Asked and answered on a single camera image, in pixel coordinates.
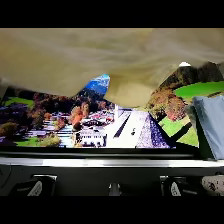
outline lawn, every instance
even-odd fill
[[[165,117],[162,121],[159,122],[159,125],[162,126],[163,130],[169,135],[170,137],[176,134],[185,124],[189,122],[188,116],[180,121],[172,122],[170,119]],[[178,142],[198,146],[198,136],[195,132],[194,128],[191,127],[187,134],[181,137]]]
[[[195,83],[181,87],[175,91],[176,95],[184,99],[192,99],[194,96],[206,96],[216,92],[224,91],[224,81]]]
[[[27,106],[32,109],[34,106],[34,101],[33,100],[27,100],[19,97],[9,97],[9,100],[5,102],[5,106],[8,106],[12,103],[22,103],[22,104],[27,104]]]
[[[38,146],[39,142],[37,142],[37,137],[31,137],[25,141],[15,142],[18,146]]]

